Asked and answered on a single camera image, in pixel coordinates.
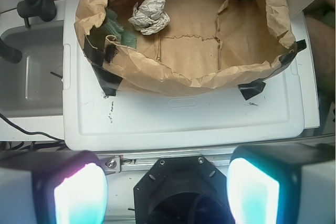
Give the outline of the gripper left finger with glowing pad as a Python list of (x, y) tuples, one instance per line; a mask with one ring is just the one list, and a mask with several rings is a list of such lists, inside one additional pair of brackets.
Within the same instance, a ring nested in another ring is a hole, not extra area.
[(103, 223), (107, 196), (91, 151), (1, 153), (1, 223)]

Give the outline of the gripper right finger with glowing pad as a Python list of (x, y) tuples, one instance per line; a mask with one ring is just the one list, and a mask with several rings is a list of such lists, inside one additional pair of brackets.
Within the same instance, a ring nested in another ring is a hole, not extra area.
[(236, 223), (335, 223), (335, 146), (241, 145), (227, 197)]

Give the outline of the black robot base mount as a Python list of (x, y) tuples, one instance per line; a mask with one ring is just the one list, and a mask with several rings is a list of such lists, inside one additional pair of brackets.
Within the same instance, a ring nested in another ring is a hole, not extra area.
[(210, 163), (155, 164), (133, 189), (136, 223), (235, 223), (227, 177)]

